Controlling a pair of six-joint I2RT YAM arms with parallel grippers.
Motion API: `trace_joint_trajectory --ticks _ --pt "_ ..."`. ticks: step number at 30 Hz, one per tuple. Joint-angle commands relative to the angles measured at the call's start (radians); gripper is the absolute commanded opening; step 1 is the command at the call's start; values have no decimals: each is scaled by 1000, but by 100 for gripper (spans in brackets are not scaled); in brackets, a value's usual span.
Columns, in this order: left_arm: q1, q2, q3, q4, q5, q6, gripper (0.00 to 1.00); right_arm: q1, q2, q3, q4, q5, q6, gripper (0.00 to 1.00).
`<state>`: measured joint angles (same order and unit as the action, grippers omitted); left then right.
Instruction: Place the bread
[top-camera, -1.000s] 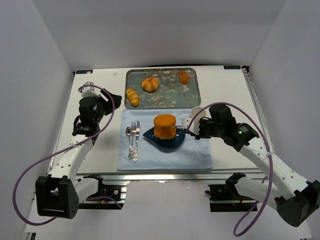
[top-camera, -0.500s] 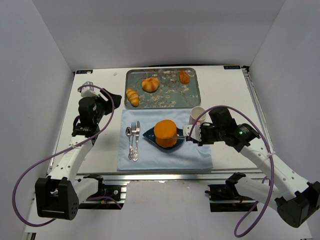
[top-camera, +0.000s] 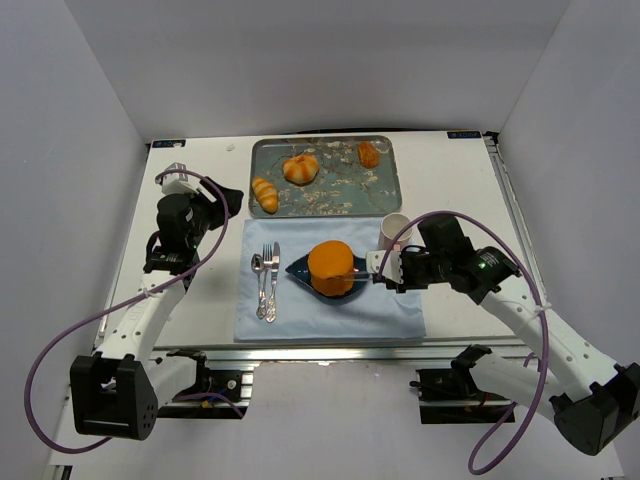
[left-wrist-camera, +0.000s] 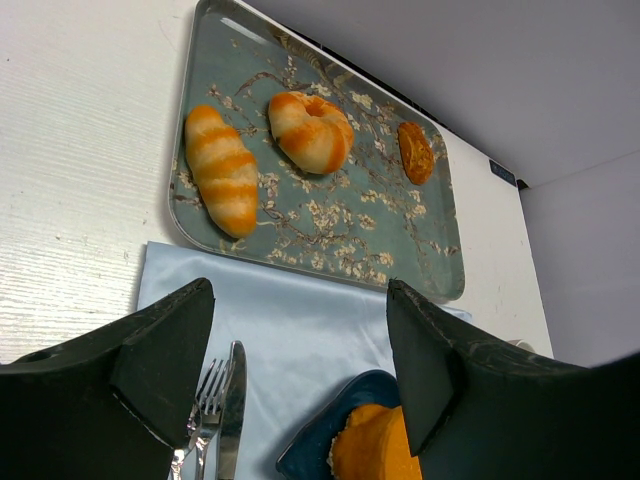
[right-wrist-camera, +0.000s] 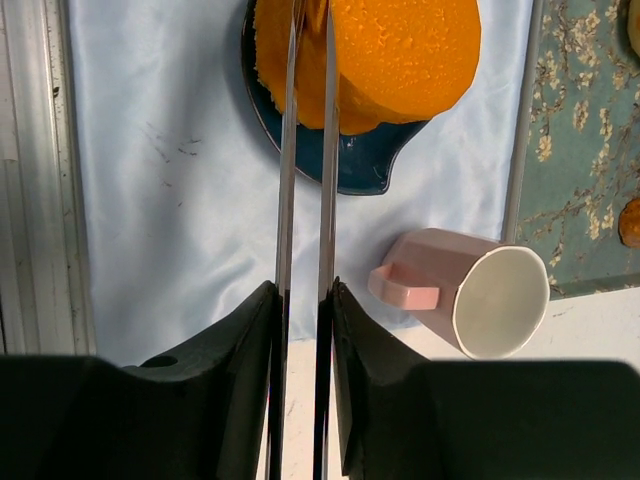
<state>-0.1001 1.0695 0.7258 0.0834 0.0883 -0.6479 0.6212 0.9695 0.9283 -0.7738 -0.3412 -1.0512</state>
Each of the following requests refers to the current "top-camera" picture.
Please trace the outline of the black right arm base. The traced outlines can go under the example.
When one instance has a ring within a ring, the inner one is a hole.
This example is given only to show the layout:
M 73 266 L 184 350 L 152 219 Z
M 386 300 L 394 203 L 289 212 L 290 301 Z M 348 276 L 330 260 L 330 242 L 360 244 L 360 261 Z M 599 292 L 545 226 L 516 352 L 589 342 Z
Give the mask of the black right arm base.
M 495 424 L 510 400 L 456 384 L 450 369 L 420 369 L 409 388 L 417 394 L 423 425 Z

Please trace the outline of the orange cylindrical cake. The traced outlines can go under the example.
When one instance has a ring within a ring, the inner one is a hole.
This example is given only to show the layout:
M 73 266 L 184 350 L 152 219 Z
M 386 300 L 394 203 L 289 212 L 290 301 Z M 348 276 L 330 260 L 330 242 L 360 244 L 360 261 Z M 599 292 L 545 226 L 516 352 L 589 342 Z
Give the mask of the orange cylindrical cake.
M 327 297 L 347 294 L 354 285 L 349 276 L 354 272 L 351 248 L 339 240 L 316 245 L 308 256 L 312 288 Z

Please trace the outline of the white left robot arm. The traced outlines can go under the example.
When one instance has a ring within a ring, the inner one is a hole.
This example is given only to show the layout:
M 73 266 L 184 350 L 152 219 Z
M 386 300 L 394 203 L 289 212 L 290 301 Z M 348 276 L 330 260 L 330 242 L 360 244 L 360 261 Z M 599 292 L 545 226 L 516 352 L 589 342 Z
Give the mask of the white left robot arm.
M 153 357 L 166 322 L 186 295 L 200 262 L 198 246 L 209 231 L 239 213 L 240 190 L 210 178 L 198 185 L 172 172 L 160 180 L 156 231 L 147 246 L 140 300 L 90 356 L 70 368 L 75 429 L 84 435 L 146 439 L 159 410 L 181 394 L 203 393 L 212 381 L 206 357 L 174 350 Z

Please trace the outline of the silver metal tongs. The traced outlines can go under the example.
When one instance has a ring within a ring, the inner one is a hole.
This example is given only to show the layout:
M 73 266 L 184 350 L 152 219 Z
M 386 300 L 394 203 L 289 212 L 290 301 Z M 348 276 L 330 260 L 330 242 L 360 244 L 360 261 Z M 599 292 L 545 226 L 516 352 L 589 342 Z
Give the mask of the silver metal tongs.
M 376 277 L 375 272 L 369 272 L 366 270 L 354 270 L 343 276 L 345 280 L 350 280 L 354 282 L 367 282 L 367 281 L 371 281 L 375 277 Z

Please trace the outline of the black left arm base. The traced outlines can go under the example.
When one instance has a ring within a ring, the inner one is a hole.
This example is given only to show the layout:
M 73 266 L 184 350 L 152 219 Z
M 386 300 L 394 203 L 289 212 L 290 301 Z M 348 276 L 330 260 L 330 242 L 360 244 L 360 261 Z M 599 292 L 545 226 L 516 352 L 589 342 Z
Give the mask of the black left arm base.
M 248 409 L 247 373 L 216 367 L 203 351 L 176 349 L 147 364 L 163 419 L 240 420 Z

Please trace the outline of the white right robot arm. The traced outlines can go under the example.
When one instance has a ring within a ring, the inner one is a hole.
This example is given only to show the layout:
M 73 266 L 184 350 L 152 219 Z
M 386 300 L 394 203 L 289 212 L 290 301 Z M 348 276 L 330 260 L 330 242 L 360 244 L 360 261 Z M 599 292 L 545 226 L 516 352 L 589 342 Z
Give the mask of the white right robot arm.
M 451 362 L 464 395 L 496 393 L 549 419 L 578 451 L 598 455 L 639 417 L 639 366 L 622 365 L 579 335 L 541 298 L 532 276 L 501 239 L 477 249 L 463 214 L 436 211 L 409 222 L 422 246 L 380 253 L 378 280 L 398 293 L 447 284 L 506 325 L 537 359 L 531 370 L 471 345 Z

